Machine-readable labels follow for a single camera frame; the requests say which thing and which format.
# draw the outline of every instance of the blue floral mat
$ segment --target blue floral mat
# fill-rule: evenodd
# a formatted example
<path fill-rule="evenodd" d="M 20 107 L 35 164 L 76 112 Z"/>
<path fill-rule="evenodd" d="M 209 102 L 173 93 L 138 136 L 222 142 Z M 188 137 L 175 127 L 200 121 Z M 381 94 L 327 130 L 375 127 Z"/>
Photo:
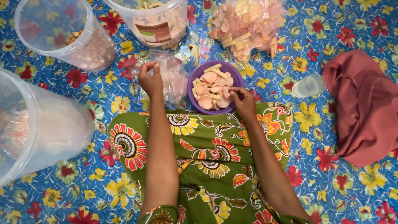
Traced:
<path fill-rule="evenodd" d="M 86 73 L 27 49 L 14 29 L 18 2 L 0 0 L 0 66 L 87 104 L 97 123 L 93 142 L 82 154 L 0 189 L 0 223 L 137 222 L 141 202 L 136 195 L 118 194 L 118 187 L 128 189 L 132 185 L 110 150 L 105 131 L 116 114 L 146 109 L 139 100 L 137 81 L 128 80 L 123 71 L 131 63 L 132 54 L 145 57 L 148 49 L 102 1 L 88 2 L 118 44 L 115 62 L 98 73 Z M 206 35 L 206 23 L 215 4 L 213 0 L 189 0 L 189 32 L 175 51 L 188 73 L 205 60 L 230 60 Z M 322 118 L 318 126 L 295 120 L 287 175 L 297 195 L 315 223 L 394 224 L 398 149 L 362 169 L 348 164 L 332 154 L 336 106 L 329 92 L 299 100 L 290 91 L 297 80 L 320 74 L 328 60 L 352 49 L 363 49 L 398 83 L 396 1 L 287 0 L 285 8 L 290 14 L 278 34 L 277 56 L 271 60 L 264 52 L 254 51 L 250 64 L 240 72 L 258 102 L 289 102 L 294 113 L 317 113 Z M 315 110 L 305 110 L 310 104 L 316 105 Z M 181 107 L 190 108 L 190 104 Z M 301 131 L 308 127 L 308 132 Z"/>

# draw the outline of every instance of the plastic bucket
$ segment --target plastic bucket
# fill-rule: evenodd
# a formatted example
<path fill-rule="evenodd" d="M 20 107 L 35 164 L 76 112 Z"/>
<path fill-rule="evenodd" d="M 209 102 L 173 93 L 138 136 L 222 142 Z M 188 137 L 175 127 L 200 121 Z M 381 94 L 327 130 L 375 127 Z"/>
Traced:
<path fill-rule="evenodd" d="M 93 133 L 84 105 L 0 68 L 0 188 L 77 156 Z"/>
<path fill-rule="evenodd" d="M 86 0 L 22 0 L 14 22 L 22 43 L 41 55 L 93 72 L 115 60 L 115 44 Z"/>
<path fill-rule="evenodd" d="M 171 0 L 164 5 L 147 6 L 136 0 L 104 0 L 119 13 L 137 39 L 145 46 L 171 48 L 185 36 L 188 0 Z"/>

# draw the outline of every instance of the green floral dress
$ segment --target green floral dress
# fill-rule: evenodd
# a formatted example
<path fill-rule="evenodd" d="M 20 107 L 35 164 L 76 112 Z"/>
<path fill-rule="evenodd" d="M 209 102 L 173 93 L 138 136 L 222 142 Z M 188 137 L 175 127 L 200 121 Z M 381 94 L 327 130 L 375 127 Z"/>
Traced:
<path fill-rule="evenodd" d="M 293 116 L 282 103 L 256 107 L 257 119 L 283 169 L 290 150 Z M 168 114 L 176 148 L 178 206 L 159 205 L 140 224 L 293 224 L 261 195 L 250 140 L 238 114 L 217 116 L 176 111 Z M 113 148 L 143 200 L 149 113 L 116 116 L 108 129 Z"/>

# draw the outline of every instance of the product label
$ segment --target product label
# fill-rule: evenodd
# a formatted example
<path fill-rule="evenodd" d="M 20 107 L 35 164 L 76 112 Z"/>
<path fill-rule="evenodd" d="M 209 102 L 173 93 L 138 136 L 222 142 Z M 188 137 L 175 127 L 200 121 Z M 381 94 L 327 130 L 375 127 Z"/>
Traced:
<path fill-rule="evenodd" d="M 142 26 L 138 24 L 135 24 L 135 26 L 146 42 L 163 43 L 172 39 L 167 22 L 154 26 Z"/>

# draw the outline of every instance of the person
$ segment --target person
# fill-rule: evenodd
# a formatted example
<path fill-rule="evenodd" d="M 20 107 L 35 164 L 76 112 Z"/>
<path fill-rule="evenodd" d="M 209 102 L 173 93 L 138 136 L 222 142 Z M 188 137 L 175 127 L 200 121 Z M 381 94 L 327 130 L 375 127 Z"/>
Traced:
<path fill-rule="evenodd" d="M 237 114 L 167 114 L 159 64 L 143 64 L 138 80 L 150 114 L 120 114 L 108 130 L 142 200 L 138 223 L 313 223 L 284 171 L 293 123 L 285 105 L 256 106 L 232 87 Z"/>

